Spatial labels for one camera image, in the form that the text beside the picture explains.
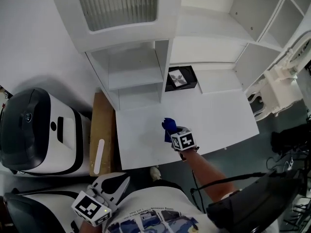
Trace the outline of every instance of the white wall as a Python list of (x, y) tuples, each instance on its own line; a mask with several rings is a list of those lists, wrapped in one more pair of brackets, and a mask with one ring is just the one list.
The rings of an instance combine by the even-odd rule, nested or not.
[(88, 111), (97, 87), (88, 65), (53, 0), (0, 0), (0, 84), (10, 93), (41, 87)]

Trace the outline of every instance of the blue object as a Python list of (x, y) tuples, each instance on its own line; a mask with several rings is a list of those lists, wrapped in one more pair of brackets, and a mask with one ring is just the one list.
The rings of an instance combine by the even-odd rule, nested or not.
[(172, 142), (171, 141), (171, 134), (177, 133), (177, 126), (175, 120), (171, 118), (164, 118), (164, 121), (162, 122), (162, 127), (165, 129), (165, 142)]

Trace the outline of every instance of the gray floor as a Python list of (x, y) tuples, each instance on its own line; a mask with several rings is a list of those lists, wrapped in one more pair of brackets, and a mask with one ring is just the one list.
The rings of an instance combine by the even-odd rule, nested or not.
[[(258, 110), (259, 104), (254, 102), (254, 110)], [(271, 132), (280, 132), (284, 129), (292, 128), (306, 123), (307, 110), (302, 101), (294, 104), (291, 108), (281, 112), (278, 117), (273, 115), (258, 122), (260, 134), (249, 138), (245, 141), (228, 147), (226, 150), (221, 149), (212, 153), (203, 155), (215, 167), (221, 170), (227, 177), (253, 173), (266, 172), (266, 160), (270, 156), (277, 159), (278, 155), (271, 151), (270, 135)], [(268, 163), (271, 167), (274, 165), (273, 160)], [(163, 179), (175, 182), (180, 185), (188, 198), (192, 201), (190, 189), (195, 187), (192, 172), (187, 162), (175, 162), (159, 167)], [(255, 179), (245, 181), (236, 181), (238, 188), (244, 188), (251, 184)], [(202, 193), (204, 205), (207, 207), (211, 203), (210, 198)]]

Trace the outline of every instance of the person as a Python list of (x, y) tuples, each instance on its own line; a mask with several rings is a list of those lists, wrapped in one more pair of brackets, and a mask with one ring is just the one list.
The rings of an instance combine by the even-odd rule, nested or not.
[[(182, 151), (201, 185), (225, 179), (225, 175), (213, 167), (196, 151)], [(181, 187), (160, 179), (157, 168), (151, 168), (153, 187), (135, 191), (119, 204), (118, 212), (106, 223), (93, 227), (83, 222), (80, 233), (137, 233), (137, 232), (218, 232), (213, 222), (199, 211), (187, 198)], [(237, 188), (233, 183), (217, 184), (205, 188), (213, 202), (218, 202)]]

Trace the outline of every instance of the white table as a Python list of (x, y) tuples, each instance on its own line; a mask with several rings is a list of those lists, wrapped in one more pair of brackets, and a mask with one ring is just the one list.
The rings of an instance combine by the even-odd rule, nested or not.
[(246, 95), (241, 90), (203, 94), (195, 89), (166, 92), (161, 104), (117, 111), (122, 169), (180, 161), (164, 142), (165, 117), (192, 129), (198, 153), (213, 152), (259, 133)]

